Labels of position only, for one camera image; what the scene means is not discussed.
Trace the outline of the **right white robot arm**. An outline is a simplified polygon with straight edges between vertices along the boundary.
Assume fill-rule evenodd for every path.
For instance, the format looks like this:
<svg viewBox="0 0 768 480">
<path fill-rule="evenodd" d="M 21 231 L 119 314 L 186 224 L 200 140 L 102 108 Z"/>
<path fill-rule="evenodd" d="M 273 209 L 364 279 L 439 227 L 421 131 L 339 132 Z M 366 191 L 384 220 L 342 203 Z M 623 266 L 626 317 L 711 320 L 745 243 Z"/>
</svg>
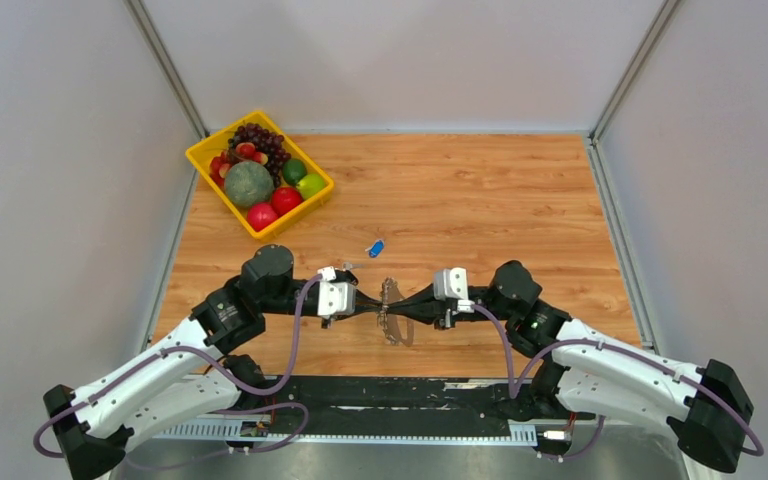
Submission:
<svg viewBox="0 0 768 480">
<path fill-rule="evenodd" d="M 735 370 L 711 359 L 704 366 L 657 355 L 612 338 L 541 298 L 525 266 L 511 260 L 486 287 L 467 271 L 438 271 L 404 298 L 392 280 L 382 286 L 382 312 L 437 329 L 488 320 L 502 342 L 509 396 L 527 389 L 537 413 L 563 410 L 620 420 L 674 440 L 686 456 L 722 473 L 742 455 L 765 449 L 750 422 L 754 406 Z"/>
</svg>

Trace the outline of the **silver key with blue tag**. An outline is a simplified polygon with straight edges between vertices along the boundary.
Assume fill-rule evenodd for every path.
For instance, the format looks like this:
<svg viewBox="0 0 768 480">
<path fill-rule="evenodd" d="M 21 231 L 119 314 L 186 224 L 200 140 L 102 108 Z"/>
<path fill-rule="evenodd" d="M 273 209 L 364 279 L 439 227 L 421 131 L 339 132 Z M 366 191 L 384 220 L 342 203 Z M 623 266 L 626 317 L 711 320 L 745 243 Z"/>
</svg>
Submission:
<svg viewBox="0 0 768 480">
<path fill-rule="evenodd" d="M 369 258 L 377 258 L 383 251 L 385 242 L 383 239 L 377 239 L 370 247 L 366 249 Z"/>
</svg>

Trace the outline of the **silver keyring bunch with keys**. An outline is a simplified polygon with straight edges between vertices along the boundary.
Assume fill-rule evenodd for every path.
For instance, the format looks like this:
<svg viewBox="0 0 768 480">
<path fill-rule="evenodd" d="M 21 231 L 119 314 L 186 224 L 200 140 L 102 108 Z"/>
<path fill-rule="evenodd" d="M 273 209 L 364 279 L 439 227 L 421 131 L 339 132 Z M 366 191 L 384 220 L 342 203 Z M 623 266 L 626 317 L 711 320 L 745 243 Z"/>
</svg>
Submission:
<svg viewBox="0 0 768 480">
<path fill-rule="evenodd" d="M 387 277 L 381 285 L 381 307 L 376 316 L 377 324 L 382 329 L 385 339 L 394 346 L 411 347 L 414 343 L 414 322 L 410 319 L 400 320 L 399 316 L 389 312 L 389 305 L 405 297 L 400 291 L 398 282 Z"/>
</svg>

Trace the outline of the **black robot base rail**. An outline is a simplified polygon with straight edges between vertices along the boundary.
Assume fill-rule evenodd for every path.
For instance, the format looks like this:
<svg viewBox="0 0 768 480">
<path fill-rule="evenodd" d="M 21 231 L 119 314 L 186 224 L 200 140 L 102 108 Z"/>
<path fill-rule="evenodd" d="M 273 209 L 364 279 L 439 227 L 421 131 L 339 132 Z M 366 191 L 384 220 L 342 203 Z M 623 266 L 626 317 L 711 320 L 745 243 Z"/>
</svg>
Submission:
<svg viewBox="0 0 768 480">
<path fill-rule="evenodd" d="M 230 412 L 296 402 L 307 435 L 497 437 L 509 423 L 565 425 L 571 413 L 524 386 L 509 397 L 503 379 L 294 376 L 278 393 L 244 393 Z"/>
</svg>

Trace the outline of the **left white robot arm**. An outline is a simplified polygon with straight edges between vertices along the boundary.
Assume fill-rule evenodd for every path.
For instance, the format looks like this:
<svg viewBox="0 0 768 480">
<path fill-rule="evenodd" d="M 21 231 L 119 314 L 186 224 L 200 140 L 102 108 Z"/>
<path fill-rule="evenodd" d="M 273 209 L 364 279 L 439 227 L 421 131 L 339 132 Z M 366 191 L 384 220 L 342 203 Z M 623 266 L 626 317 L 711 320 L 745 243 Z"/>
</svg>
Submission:
<svg viewBox="0 0 768 480">
<path fill-rule="evenodd" d="M 75 479 L 96 479 L 155 435 L 203 414 L 235 407 L 257 412 L 293 371 L 304 316 L 326 323 L 377 310 L 349 270 L 325 267 L 293 276 L 294 256 L 269 244 L 239 275 L 208 294 L 169 334 L 115 371 L 84 386 L 51 388 L 48 420 L 33 435 L 42 456 L 62 458 Z M 294 317 L 286 372 L 270 387 L 250 376 L 253 362 L 233 351 L 264 333 L 267 314 Z"/>
</svg>

